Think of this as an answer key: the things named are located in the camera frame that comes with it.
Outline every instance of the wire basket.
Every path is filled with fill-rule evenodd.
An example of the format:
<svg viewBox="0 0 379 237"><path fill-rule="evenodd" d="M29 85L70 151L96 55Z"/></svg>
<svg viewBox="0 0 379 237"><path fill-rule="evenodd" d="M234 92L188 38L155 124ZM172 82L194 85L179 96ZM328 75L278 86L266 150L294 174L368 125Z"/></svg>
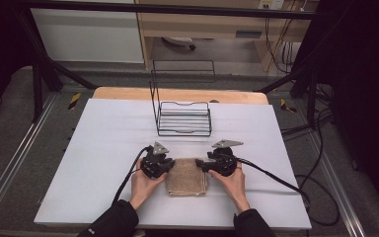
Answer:
<svg viewBox="0 0 379 237"><path fill-rule="evenodd" d="M181 64L190 67L194 63L204 63L209 67L197 66L198 69L173 68L159 69L158 63L169 66ZM156 129L159 136L210 136L211 111L206 102L171 102L162 101L159 95L159 85L163 83L213 83L215 82L213 61L153 61L150 93L155 115Z"/></svg>

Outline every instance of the floor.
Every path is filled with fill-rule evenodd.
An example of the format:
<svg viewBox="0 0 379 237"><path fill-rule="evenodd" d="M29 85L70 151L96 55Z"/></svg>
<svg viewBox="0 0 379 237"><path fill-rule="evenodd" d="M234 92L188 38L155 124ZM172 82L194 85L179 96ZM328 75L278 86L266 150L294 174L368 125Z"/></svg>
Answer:
<svg viewBox="0 0 379 237"><path fill-rule="evenodd" d="M284 75L284 73L278 72L275 68L268 73L264 72L261 69L261 61L256 56L251 42L194 39L194 43L196 50L191 51L187 47L156 39L153 57L156 60L214 60L216 73L221 75L221 80L223 80L223 85L216 85L219 89L251 91L252 89L260 89L260 87ZM142 78L147 78L147 71L141 66L125 68L118 65L113 67L110 64L98 63L66 63L66 65L90 81L95 80L95 82L105 86L147 86L147 81L142 80ZM24 135L32 128L33 99L31 80L26 80L25 78L31 78L31 73L28 69L15 75L14 83L8 87L0 105L0 178L3 177L2 174L8 164L11 164L19 144L24 142ZM37 213L39 200L45 195L46 187L51 182L58 162L62 159L63 147L65 148L68 145L68 137L74 132L72 128L75 127L80 117L81 111L86 104L86 98L92 96L92 92L78 89L77 85L67 78L63 78L63 82L66 86L61 94L55 95L53 98L56 106L48 113L46 124L41 128L40 135L35 137L35 145L32 145L26 151L26 154L21 154L24 157L24 163L19 166L15 164L12 167L16 172L18 171L18 174L4 177L13 183L9 187L0 187L7 190L7 194L0 197L0 236L43 236L43 233L51 234L50 232L53 232L53 236L72 236L72 233L78 231L75 228L49 230L42 226L36 226L31 221L31 216L34 217L35 213ZM291 86L291 83L287 83L275 92L268 94L270 103L275 107L278 122L284 127L291 127L305 122L300 115L304 102L291 100L288 94ZM77 105L76 111L66 110L72 95L78 91L83 92L83 99ZM298 113L282 110L280 108L280 99L285 99L287 107L297 109ZM14 107L18 108L16 112L12 110ZM338 174L337 177L341 181L348 201L351 202L353 214L359 220L358 227L363 229L362 233L365 233L365 236L379 236L379 197L365 174L351 170L350 158L345 147L343 147L336 126L327 124L323 129L323 134L327 162L332 164L335 173ZM310 164L313 163L317 151L313 142L315 139L314 135L310 135L286 142L286 148L296 174L307 173ZM327 164L324 163L319 168L316 176L320 177L320 180L330 189L331 184L327 182L328 172L325 171ZM307 189L316 197L315 202L318 208L313 210L313 215L320 219L332 219L334 213L333 207L329 203L330 201L326 200L326 198L319 198L325 194L321 194L321 191L313 185ZM23 203L23 206L18 206L21 203L20 199L25 201L26 204ZM347 229L347 226L351 226L351 224L347 223L348 219L345 219L345 216L343 221L341 219L333 227L313 224L313 230L310 235L364 236L362 233L353 234Z"/></svg>

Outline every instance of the wall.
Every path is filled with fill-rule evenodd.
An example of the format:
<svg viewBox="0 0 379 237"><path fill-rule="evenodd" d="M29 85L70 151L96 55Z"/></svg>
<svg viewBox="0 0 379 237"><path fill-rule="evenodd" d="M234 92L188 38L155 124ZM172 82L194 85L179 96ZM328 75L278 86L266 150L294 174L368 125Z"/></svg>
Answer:
<svg viewBox="0 0 379 237"><path fill-rule="evenodd" d="M132 0L81 0L133 3ZM59 61L143 63L135 13L32 9L48 55Z"/></svg>

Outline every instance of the gray floor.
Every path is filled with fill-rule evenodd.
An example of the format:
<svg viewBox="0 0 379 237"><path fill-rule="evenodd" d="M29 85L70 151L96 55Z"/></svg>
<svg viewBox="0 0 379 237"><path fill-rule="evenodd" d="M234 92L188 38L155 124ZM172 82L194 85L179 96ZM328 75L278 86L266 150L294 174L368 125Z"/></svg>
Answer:
<svg viewBox="0 0 379 237"><path fill-rule="evenodd" d="M184 47L168 45L160 39L155 41L155 59L211 59L217 64L220 74L218 82L202 87L187 85L197 89L233 89L251 91L259 89L274 80L276 74L266 74L258 71L260 63L253 51L253 44L244 41L198 39L197 49L189 51ZM129 70L111 70L90 67L77 68L78 74L86 79L104 86L147 87L150 75L141 68ZM33 223L38 211L41 197L51 182L51 179L62 159L63 149L69 143L68 137L73 134L87 98L91 91L77 89L70 80L64 79L65 90L60 93L54 107L45 122L42 131L24 163L17 173L11 187L0 204L0 231L10 231L12 236L43 236L43 233L76 233L81 228L48 228ZM171 86L182 87L179 83ZM269 94L269 102L274 105L275 114L281 128L303 124L298 113L280 109L280 98L287 100L289 106L296 104L287 96L290 85L284 85L278 92ZM16 73L5 92L0 105L0 175L21 143L23 136L31 126L33 117L33 85L31 71L22 70ZM67 106L75 91L82 91L82 97L75 110L67 110ZM334 124L323 128L325 151L334 166L341 183L349 196L352 206L358 216L367 236L379 236L379 197L364 173L351 169L350 157L343 146ZM316 151L309 136L302 136L286 142L287 152L295 174L305 174L316 159ZM313 176L328 186L322 170L319 168ZM309 183L305 190L312 199L311 215L317 219L330 221L335 212L327 196L320 189ZM348 236L348 231L342 220L335 226L325 227L313 223L311 236Z"/></svg>

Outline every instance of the metal bracket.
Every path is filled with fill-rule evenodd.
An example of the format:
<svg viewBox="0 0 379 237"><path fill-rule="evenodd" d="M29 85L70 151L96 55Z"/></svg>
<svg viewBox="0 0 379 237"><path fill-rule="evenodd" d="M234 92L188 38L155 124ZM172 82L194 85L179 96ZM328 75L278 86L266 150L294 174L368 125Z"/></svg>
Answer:
<svg viewBox="0 0 379 237"><path fill-rule="evenodd" d="M165 154L168 152L169 152L169 150L165 146L163 146L161 143L155 141L155 144L153 145L153 154L154 155Z"/></svg>
<svg viewBox="0 0 379 237"><path fill-rule="evenodd" d="M211 147L226 148L226 147L237 146L237 145L243 145L243 142L221 139L219 142L215 143Z"/></svg>

